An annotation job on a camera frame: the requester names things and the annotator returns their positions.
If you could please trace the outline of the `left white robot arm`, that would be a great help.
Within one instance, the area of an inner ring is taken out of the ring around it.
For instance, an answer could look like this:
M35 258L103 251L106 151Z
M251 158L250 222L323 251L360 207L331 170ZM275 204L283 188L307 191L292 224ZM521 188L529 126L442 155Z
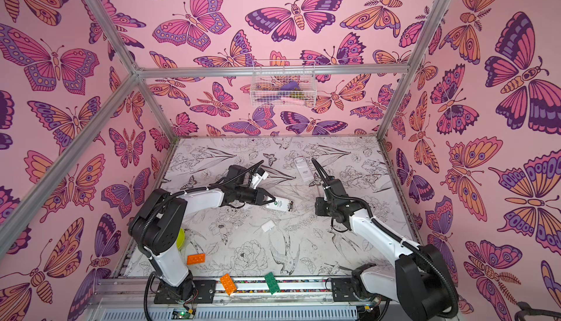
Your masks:
M206 187L174 193L156 189L129 224L128 233L156 277L169 287L180 287L191 279L191 271L176 244L186 216L230 207L235 201L258 207L272 204L276 197L259 186L267 178L268 173L257 163L248 169L230 166L225 177Z

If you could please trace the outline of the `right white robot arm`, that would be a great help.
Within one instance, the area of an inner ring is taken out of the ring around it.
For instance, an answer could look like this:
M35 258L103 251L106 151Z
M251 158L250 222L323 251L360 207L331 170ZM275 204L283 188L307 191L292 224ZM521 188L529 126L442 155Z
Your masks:
M459 313L459 296L440 250L400 236L378 220L370 205L351 197L333 176L322 182L324 196L316 199L316 214L331 217L361 236L394 268L383 276L374 267L360 268L359 286L369 294L399 302L411 320L451 319Z

